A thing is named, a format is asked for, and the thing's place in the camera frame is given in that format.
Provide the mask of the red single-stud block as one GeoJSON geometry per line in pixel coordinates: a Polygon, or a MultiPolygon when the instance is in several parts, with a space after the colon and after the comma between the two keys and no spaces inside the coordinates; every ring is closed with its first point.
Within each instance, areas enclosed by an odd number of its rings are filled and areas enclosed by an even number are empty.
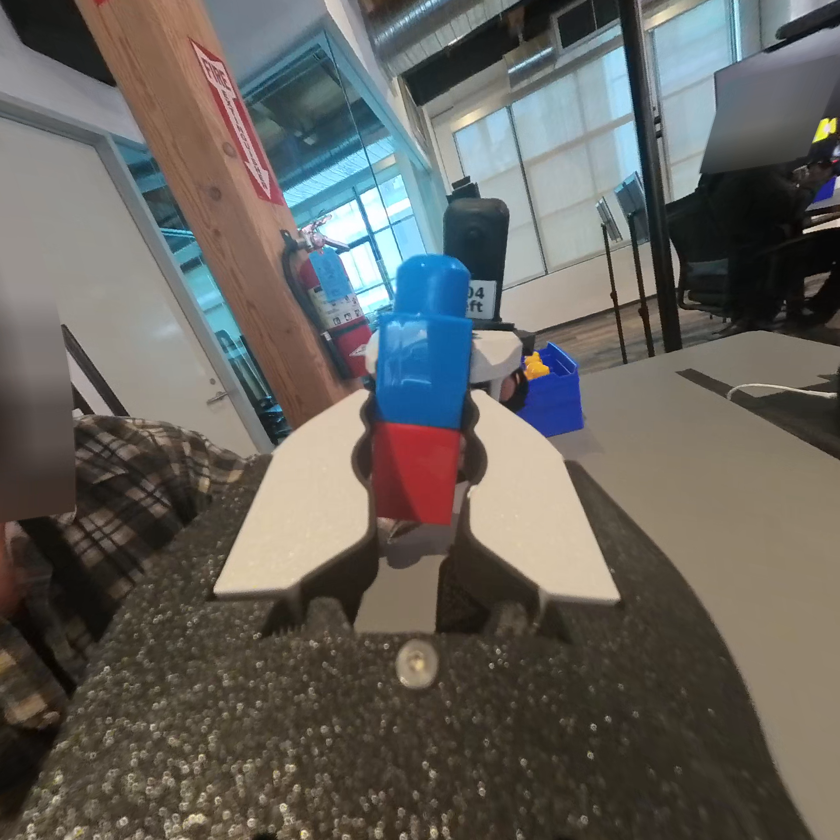
{"type": "Polygon", "coordinates": [[[378,518],[449,525],[455,504],[461,433],[379,422],[372,434],[371,486],[378,518]]]}

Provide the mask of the black office chair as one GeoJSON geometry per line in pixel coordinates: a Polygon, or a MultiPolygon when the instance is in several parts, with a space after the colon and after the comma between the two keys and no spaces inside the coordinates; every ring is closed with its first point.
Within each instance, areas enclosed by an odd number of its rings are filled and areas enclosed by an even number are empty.
{"type": "Polygon", "coordinates": [[[665,207],[668,237],[676,253],[679,309],[732,318],[732,247],[719,225],[707,191],[697,188],[665,207]]]}

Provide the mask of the black webcam bar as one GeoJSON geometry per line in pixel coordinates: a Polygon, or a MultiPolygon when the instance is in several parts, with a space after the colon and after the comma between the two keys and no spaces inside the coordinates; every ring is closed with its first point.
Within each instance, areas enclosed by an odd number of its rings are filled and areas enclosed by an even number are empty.
{"type": "Polygon", "coordinates": [[[839,1],[833,1],[783,24],[777,29],[775,37],[778,41],[797,40],[837,26],[839,26],[839,1]]]}

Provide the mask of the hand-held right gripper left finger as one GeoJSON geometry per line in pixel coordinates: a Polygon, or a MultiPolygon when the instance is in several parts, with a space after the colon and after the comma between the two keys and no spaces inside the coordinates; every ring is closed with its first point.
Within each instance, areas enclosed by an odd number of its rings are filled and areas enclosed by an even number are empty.
{"type": "Polygon", "coordinates": [[[214,584],[218,600],[281,603],[299,622],[326,597],[355,621],[380,562],[359,462],[370,400],[346,396],[275,449],[214,584]]]}

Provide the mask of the blue toy block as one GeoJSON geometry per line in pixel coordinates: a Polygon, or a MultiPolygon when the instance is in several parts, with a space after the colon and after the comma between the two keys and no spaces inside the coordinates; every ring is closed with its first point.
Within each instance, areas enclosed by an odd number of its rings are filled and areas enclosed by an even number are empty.
{"type": "Polygon", "coordinates": [[[469,271],[447,255],[415,255],[379,318],[375,396],[380,419],[459,430],[469,384],[469,271]]]}

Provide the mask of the white door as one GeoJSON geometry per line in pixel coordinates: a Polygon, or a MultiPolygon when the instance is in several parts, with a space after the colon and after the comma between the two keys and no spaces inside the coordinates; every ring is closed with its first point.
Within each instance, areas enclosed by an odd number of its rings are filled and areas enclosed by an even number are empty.
{"type": "Polygon", "coordinates": [[[41,280],[130,417],[258,447],[89,143],[2,118],[2,274],[41,280]]]}

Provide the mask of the red arrow sign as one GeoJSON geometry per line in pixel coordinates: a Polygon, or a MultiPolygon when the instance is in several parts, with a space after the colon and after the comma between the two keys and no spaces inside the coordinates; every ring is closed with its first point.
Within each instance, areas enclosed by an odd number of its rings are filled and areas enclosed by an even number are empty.
{"type": "Polygon", "coordinates": [[[284,207],[277,178],[227,65],[193,38],[189,41],[255,193],[263,201],[284,207]]]}

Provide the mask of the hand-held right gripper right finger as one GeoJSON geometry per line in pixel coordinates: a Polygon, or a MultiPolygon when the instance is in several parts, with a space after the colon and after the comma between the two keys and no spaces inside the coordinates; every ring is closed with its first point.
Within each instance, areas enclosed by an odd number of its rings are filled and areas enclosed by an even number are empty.
{"type": "Polygon", "coordinates": [[[487,610],[530,618],[561,604],[616,606],[621,596],[564,457],[489,394],[470,394],[477,457],[459,515],[459,584],[487,610]]]}

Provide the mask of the person's left forearm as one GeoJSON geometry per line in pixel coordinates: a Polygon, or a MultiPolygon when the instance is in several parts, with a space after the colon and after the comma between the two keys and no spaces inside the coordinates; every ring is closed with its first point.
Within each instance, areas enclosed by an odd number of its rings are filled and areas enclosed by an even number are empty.
{"type": "Polygon", "coordinates": [[[116,602],[257,461],[164,422],[89,415],[73,431],[76,506],[56,524],[91,582],[116,602]]]}

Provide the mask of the red fire extinguisher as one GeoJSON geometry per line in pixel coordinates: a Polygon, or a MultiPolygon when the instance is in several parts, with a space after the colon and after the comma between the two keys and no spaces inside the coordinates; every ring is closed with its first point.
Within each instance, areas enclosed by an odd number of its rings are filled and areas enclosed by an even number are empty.
{"type": "Polygon", "coordinates": [[[341,260],[349,247],[320,230],[327,220],[295,234],[281,229],[282,275],[338,377],[363,382],[370,377],[366,352],[373,331],[341,260]]]}

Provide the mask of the blue plastic bin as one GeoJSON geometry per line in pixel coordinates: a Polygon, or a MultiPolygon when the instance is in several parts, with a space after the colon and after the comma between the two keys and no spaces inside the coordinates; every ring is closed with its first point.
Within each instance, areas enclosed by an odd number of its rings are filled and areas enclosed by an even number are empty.
{"type": "Polygon", "coordinates": [[[518,416],[546,438],[582,430],[585,420],[578,364],[552,342],[537,351],[552,373],[528,381],[518,416]]]}

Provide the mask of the wooden post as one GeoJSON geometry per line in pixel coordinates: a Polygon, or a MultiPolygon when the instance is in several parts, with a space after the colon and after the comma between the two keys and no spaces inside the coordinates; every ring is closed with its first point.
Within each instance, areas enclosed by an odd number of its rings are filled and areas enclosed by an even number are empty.
{"type": "Polygon", "coordinates": [[[198,65],[190,38],[236,82],[204,2],[77,7],[289,424],[366,394],[338,377],[282,275],[280,231],[298,226],[257,196],[198,65]]]}

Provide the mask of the black floor pole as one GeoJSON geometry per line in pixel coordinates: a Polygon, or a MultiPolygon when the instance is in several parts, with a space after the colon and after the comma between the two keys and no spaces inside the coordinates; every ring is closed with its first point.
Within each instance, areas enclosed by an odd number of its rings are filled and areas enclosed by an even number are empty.
{"type": "Polygon", "coordinates": [[[683,343],[667,228],[665,191],[658,154],[655,110],[645,52],[642,6],[638,1],[619,1],[617,7],[642,171],[658,317],[664,350],[671,353],[681,350],[683,343]]]}

